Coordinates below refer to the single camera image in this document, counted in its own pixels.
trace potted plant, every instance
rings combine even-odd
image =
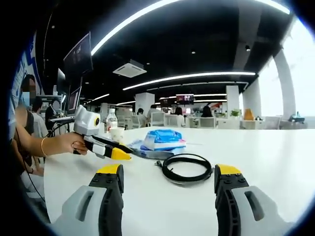
[[[231,111],[231,116],[234,118],[239,118],[240,116],[240,110],[234,109]]]

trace air conditioning unit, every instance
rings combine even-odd
[[[113,73],[132,78],[147,73],[147,71],[143,69],[143,65],[131,60],[129,63],[114,70]]]

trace orange object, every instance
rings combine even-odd
[[[251,109],[245,109],[244,120],[254,120]]]

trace keyboard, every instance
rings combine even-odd
[[[66,122],[66,121],[74,121],[75,117],[60,117],[60,118],[53,118],[49,119],[51,122]]]

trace white table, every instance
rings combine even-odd
[[[126,131],[125,143],[144,138],[154,128]],[[314,197],[315,145],[311,140],[315,140],[315,130],[173,129],[183,134],[187,152],[207,158],[213,166],[239,168],[250,185],[277,203],[285,221],[297,221]],[[154,162],[135,156],[120,161],[125,171],[123,236],[216,235],[214,176],[198,186],[179,187],[168,182]],[[60,216],[66,199],[81,185],[88,185],[106,163],[116,161],[91,152],[46,159],[45,198],[52,222]],[[189,175],[197,174],[199,168],[183,163],[174,166],[174,171]]]

